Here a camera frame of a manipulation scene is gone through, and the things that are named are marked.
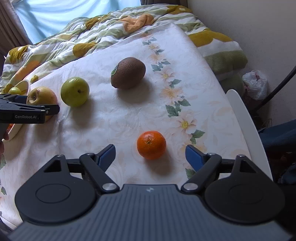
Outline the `person left hand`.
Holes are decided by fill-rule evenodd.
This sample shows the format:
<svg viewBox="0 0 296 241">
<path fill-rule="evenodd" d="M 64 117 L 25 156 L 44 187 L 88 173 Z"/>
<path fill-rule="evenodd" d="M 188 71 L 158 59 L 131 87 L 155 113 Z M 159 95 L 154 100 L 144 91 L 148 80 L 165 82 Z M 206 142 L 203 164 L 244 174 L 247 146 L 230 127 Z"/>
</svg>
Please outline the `person left hand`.
<svg viewBox="0 0 296 241">
<path fill-rule="evenodd" d="M 5 136 L 4 137 L 4 140 L 5 141 L 8 141 L 9 140 L 9 137 L 8 136 Z M 0 141 L 0 154 L 3 154 L 4 153 L 4 144 L 3 144 L 3 141 Z"/>
</svg>

